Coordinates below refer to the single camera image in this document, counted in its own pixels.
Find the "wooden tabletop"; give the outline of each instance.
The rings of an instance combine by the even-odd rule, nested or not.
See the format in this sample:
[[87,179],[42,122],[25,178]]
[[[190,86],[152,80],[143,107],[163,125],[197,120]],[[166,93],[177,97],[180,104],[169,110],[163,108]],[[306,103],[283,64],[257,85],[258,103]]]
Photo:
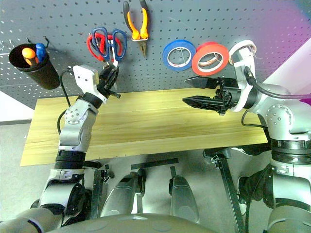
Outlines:
[[[99,109],[86,160],[267,142],[262,129],[241,125],[243,111],[219,116],[182,101],[194,95],[213,97],[215,90],[122,93],[119,100],[111,96]],[[59,143],[56,122],[66,108],[65,98],[38,99],[21,166],[55,162]],[[248,114],[245,121],[259,124],[255,114]]]

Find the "scissors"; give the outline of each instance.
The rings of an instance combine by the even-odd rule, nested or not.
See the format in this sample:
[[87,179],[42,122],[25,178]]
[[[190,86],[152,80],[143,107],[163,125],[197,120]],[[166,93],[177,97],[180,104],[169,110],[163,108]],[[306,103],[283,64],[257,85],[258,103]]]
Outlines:
[[[97,41],[100,42],[99,49],[102,53],[105,53],[105,36],[101,33],[95,33],[95,36],[97,38]],[[90,34],[86,40],[86,45],[89,50],[89,52],[100,62],[104,62],[105,59],[95,50],[95,46],[92,43],[93,36]],[[108,40],[112,40],[112,35],[108,35]],[[121,41],[116,37],[116,42],[118,45],[118,56],[121,56],[122,54],[122,43]]]
[[[121,42],[116,37],[116,34],[120,33],[124,38],[124,49],[120,46]],[[110,61],[110,48],[112,49],[112,61],[113,65],[115,67],[118,66],[119,61],[124,57],[127,44],[126,44],[126,33],[119,30],[119,29],[113,29],[111,37],[108,35],[107,29],[104,27],[94,28],[92,30],[92,45],[94,49],[100,54],[100,56],[103,57],[104,60]]]

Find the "screwdriver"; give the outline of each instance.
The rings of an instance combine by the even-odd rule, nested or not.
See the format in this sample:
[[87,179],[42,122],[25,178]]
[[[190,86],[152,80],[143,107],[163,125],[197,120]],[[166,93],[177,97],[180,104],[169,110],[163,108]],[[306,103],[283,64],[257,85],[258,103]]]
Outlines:
[[30,67],[33,67],[39,63],[38,58],[35,56],[35,51],[31,48],[24,48],[21,53]]

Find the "orange-handled pliers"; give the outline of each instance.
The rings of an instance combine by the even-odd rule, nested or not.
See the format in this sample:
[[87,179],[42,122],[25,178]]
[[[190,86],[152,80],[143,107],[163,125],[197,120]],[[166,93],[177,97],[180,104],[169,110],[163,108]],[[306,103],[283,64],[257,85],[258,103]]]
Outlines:
[[137,41],[139,45],[139,49],[142,52],[143,57],[146,56],[146,40],[148,40],[148,31],[147,31],[147,25],[148,25],[148,7],[145,2],[145,0],[139,0],[141,9],[142,9],[142,26],[139,31],[135,28],[135,25],[133,24],[131,20],[131,13],[130,13],[130,5],[127,1],[123,3],[123,15],[124,20],[127,25],[127,27],[132,32],[132,40]]

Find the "red tape roll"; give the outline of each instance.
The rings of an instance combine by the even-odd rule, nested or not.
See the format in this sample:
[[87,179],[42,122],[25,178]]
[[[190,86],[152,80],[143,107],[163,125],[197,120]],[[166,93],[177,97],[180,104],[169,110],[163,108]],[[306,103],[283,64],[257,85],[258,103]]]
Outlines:
[[[199,67],[199,62],[204,56],[215,53],[222,58],[221,62],[217,66],[211,69],[203,69]],[[202,46],[199,46],[197,53],[194,55],[192,60],[192,70],[198,75],[212,75],[221,71],[228,64],[228,61],[229,51],[225,46],[206,42]]]

